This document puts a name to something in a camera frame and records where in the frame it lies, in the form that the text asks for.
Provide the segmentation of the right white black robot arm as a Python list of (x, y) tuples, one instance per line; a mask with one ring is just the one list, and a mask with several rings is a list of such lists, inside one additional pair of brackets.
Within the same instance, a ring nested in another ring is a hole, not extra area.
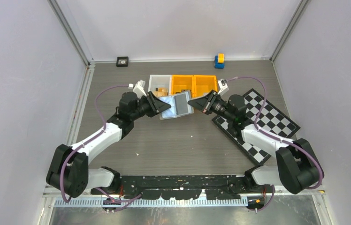
[(222, 117), (231, 136), (276, 159), (276, 166), (259, 165), (244, 173), (244, 186), (248, 191), (257, 192), (263, 185), (282, 185), (290, 193), (298, 194), (321, 185), (324, 172), (310, 143), (303, 138), (283, 138), (260, 127), (248, 117), (242, 96), (234, 94), (225, 101), (213, 90), (203, 97), (189, 100), (188, 105), (204, 114), (215, 113)]

